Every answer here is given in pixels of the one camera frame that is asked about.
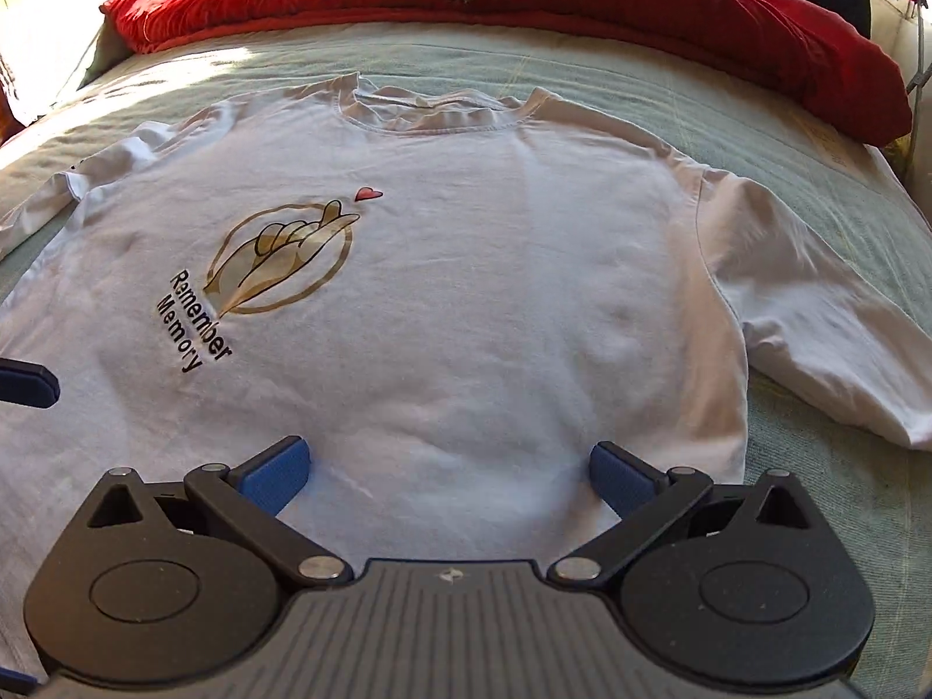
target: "red comforter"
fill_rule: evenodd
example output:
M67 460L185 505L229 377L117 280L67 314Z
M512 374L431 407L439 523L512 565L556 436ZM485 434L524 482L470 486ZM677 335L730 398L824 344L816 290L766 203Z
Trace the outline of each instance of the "red comforter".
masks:
M357 21L537 27L656 47L782 92L859 142L909 133L898 67L802 0L110 0L136 52L222 34Z

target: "neckline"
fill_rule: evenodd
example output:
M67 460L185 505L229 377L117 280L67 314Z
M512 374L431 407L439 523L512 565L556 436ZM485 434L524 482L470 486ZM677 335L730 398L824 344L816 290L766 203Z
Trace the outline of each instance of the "neckline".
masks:
M524 102L463 89L431 97L397 86L378 87L359 72L334 79L334 110L342 118L384 134L411 136L509 128L533 116L553 95L536 88Z

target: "white pillow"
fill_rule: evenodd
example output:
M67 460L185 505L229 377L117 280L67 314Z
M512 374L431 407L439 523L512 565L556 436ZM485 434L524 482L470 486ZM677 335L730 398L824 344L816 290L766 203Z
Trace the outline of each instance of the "white pillow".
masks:
M0 86L29 125L131 53L105 24L107 0L25 0L0 12Z

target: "heart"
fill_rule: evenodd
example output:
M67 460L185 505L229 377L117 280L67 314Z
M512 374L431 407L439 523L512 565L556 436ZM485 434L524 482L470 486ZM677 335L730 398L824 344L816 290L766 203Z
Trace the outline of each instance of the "heart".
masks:
M356 201L363 202L366 199L376 199L377 197L381 197L381 195L381 192L377 192L371 186L363 186L362 189L358 190L356 193Z

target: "green bedsheet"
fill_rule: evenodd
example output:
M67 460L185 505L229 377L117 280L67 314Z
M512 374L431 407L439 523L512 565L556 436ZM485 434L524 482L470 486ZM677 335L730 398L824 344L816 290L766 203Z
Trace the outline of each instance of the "green bedsheet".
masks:
M34 189L40 175L68 167L143 120L174 122L222 97L353 70L429 94L469 86L524 98L544 86L638 123L696 160L771 188L932 333L929 228L876 151L714 70L633 45L537 31L358 24L211 40L132 58L31 129L34 150L14 142L15 159L0 170L0 190L12 193L0 193L0 209L15 204L5 198ZM0 263L0 298L67 215ZM914 696L926 683L932 644L932 456L839 426L755 373L747 479L775 465L800 476L873 588L878 617L856 682L870 697Z

